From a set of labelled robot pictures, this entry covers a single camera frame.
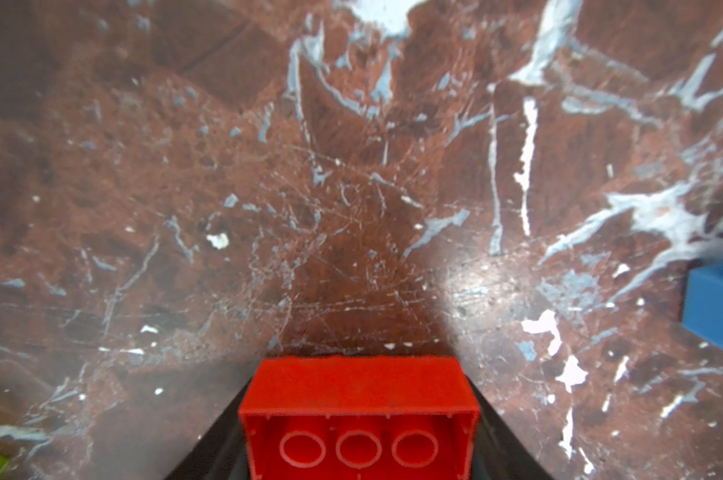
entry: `marble surface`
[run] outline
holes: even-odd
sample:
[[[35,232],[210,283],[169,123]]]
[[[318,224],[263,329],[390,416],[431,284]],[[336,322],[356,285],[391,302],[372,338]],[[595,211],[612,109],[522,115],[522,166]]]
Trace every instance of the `marble surface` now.
[[[723,1],[0,2],[8,480],[162,478],[266,356],[423,354],[555,478],[723,478],[722,253]]]

